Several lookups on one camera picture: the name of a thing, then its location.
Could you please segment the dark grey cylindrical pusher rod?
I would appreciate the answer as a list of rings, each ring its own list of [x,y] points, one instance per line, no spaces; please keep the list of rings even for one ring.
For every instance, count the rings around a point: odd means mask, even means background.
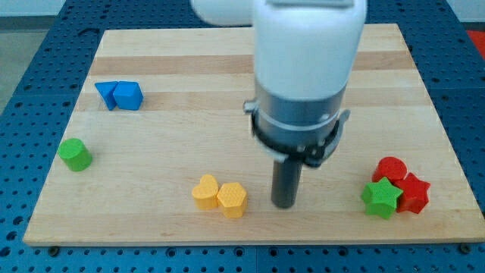
[[[302,162],[287,158],[284,162],[274,161],[271,187],[271,201],[281,209],[291,208],[296,196],[301,177]]]

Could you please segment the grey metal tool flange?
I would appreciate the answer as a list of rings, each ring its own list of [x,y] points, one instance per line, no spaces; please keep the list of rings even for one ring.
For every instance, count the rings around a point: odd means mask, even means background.
[[[345,90],[322,99],[287,99],[255,81],[255,98],[244,102],[253,136],[278,162],[318,168],[332,156],[350,111],[340,111]]]

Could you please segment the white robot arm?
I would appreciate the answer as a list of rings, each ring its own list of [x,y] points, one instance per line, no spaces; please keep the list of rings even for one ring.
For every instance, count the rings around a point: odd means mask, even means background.
[[[272,203],[296,201],[303,166],[335,151],[349,111],[341,104],[367,16],[365,0],[192,0],[219,27],[250,25],[255,96],[244,103],[252,134],[274,158]]]

